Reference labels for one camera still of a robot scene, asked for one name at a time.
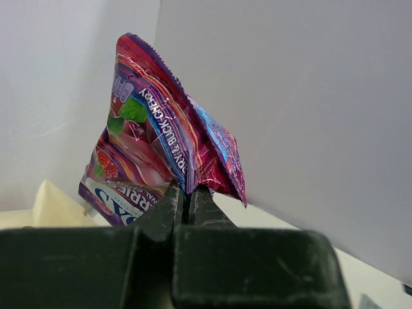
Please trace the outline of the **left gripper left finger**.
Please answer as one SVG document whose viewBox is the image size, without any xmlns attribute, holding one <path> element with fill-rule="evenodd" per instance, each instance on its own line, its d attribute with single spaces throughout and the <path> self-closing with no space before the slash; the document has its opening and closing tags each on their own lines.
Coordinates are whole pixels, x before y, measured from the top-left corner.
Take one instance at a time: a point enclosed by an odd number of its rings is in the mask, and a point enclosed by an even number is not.
<svg viewBox="0 0 412 309">
<path fill-rule="evenodd" d="M 153 242 L 163 243 L 174 230 L 176 213 L 183 205 L 183 190 L 173 180 L 165 194 L 135 221 L 135 225 Z"/>
</svg>

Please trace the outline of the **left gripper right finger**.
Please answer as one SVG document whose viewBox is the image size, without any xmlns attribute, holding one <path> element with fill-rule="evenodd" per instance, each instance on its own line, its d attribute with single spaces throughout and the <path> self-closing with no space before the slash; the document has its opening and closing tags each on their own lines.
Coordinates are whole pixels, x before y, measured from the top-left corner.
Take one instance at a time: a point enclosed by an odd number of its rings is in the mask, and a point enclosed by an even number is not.
<svg viewBox="0 0 412 309">
<path fill-rule="evenodd" d="M 237 226 L 214 202 L 208 187 L 199 185 L 191 194 L 187 228 L 236 229 Z"/>
</svg>

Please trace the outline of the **purple berry candy packet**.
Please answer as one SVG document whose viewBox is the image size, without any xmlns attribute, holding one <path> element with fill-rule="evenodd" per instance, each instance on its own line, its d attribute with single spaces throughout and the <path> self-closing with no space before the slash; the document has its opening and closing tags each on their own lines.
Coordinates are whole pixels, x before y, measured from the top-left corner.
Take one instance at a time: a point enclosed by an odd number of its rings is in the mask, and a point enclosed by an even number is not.
<svg viewBox="0 0 412 309">
<path fill-rule="evenodd" d="M 136 221 L 171 182 L 247 202 L 236 139 L 185 93 L 154 48 L 120 36 L 106 126 L 79 194 L 112 226 Z"/>
</svg>

